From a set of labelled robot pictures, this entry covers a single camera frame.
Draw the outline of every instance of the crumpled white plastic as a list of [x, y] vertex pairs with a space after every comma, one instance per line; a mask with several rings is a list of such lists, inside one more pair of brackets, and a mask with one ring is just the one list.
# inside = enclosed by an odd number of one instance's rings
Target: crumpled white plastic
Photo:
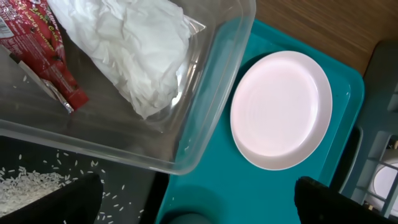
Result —
[[144, 119], [177, 96], [191, 32], [168, 0], [48, 0], [59, 23]]

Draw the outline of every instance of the clear plastic bin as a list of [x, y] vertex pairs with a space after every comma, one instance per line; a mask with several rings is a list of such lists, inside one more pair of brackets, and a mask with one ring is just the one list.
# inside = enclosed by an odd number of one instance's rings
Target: clear plastic bin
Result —
[[176, 0], [199, 23], [177, 72], [178, 96], [144, 121], [63, 33], [67, 65], [90, 101], [68, 115], [0, 54], [0, 135], [170, 174], [198, 164], [246, 47], [255, 0]]

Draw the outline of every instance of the white plate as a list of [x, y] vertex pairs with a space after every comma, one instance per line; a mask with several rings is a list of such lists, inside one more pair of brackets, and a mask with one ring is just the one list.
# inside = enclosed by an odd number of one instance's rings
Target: white plate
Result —
[[331, 110], [330, 84], [321, 66], [298, 52], [277, 52], [254, 64], [239, 83], [232, 135], [255, 166], [288, 169], [321, 143]]

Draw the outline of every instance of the wood grain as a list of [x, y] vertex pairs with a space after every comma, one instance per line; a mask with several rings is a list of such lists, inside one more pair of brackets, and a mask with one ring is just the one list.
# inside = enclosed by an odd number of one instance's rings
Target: wood grain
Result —
[[375, 45], [398, 39], [398, 0], [257, 0], [256, 18], [362, 75]]

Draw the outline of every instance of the teal tray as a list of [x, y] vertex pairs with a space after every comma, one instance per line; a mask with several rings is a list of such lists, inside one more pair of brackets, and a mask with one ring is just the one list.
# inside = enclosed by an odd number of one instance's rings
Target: teal tray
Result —
[[[217, 55], [223, 25], [210, 55]], [[236, 85], [263, 56], [281, 50], [304, 53], [324, 69], [332, 90], [333, 112], [317, 150], [299, 165], [282, 171], [262, 170], [239, 153], [231, 135], [229, 112]], [[252, 27], [241, 68], [217, 127], [199, 165], [189, 174], [170, 177], [157, 223], [165, 215], [196, 212], [214, 224], [300, 223], [294, 186], [301, 176], [329, 185], [364, 98], [364, 83], [354, 69], [259, 21]]]

